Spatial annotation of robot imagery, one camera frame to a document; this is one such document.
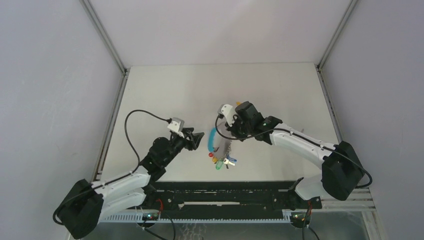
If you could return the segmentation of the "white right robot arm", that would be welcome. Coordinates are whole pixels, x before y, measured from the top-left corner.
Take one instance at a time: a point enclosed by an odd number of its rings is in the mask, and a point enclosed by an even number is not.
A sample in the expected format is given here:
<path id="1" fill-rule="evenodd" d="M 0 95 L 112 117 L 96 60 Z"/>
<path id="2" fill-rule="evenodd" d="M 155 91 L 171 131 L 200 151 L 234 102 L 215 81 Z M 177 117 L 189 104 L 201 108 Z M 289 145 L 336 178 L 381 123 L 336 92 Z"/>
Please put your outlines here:
<path id="1" fill-rule="evenodd" d="M 217 111 L 231 141 L 254 138 L 271 146 L 282 147 L 308 160 L 320 173 L 299 178 L 290 189 L 289 203 L 302 208 L 309 200 L 329 195 L 345 201 L 355 189 L 367 188 L 372 175 L 363 167 L 353 146 L 346 142 L 330 143 L 315 139 L 288 126 L 274 116 L 264 117 L 255 106 L 245 101 L 237 106 L 223 104 Z"/>

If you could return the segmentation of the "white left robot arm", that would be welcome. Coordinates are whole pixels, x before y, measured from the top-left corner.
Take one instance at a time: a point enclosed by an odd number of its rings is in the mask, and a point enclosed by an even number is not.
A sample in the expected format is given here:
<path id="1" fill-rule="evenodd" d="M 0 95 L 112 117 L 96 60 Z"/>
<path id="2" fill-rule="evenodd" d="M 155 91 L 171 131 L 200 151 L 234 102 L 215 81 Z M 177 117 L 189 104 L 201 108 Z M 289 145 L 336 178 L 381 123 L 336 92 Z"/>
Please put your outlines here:
<path id="1" fill-rule="evenodd" d="M 166 167 L 184 149 L 196 150 L 205 134 L 184 127 L 182 134 L 158 137 L 134 170 L 108 181 L 77 181 L 53 212 L 53 221 L 65 226 L 78 240 L 91 233 L 98 223 L 122 210 L 153 207 L 157 196 L 152 184 L 165 173 Z"/>

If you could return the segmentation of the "green tagged key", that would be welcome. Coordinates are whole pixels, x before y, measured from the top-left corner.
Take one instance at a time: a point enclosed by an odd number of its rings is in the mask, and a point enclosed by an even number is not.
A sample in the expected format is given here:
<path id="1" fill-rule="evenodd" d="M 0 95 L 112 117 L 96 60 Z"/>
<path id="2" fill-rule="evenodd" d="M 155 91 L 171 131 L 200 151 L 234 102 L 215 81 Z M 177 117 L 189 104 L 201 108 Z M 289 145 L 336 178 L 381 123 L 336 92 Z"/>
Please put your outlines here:
<path id="1" fill-rule="evenodd" d="M 223 161 L 219 160 L 216 162 L 215 169 L 220 170 L 223 165 L 224 165 Z"/>

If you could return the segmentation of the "blue tagged key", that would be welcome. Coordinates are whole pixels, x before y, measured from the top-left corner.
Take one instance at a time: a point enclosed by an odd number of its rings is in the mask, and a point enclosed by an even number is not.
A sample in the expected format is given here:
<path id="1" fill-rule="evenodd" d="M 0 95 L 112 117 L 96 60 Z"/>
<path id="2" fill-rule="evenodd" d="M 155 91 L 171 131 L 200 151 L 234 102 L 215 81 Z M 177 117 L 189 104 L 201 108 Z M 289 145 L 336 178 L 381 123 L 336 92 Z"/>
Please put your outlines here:
<path id="1" fill-rule="evenodd" d="M 226 158 L 226 161 L 227 161 L 227 163 L 226 163 L 227 165 L 232 165 L 232 166 L 234 166 L 237 162 L 237 160 L 235 158 L 232 158 L 232 157 Z"/>

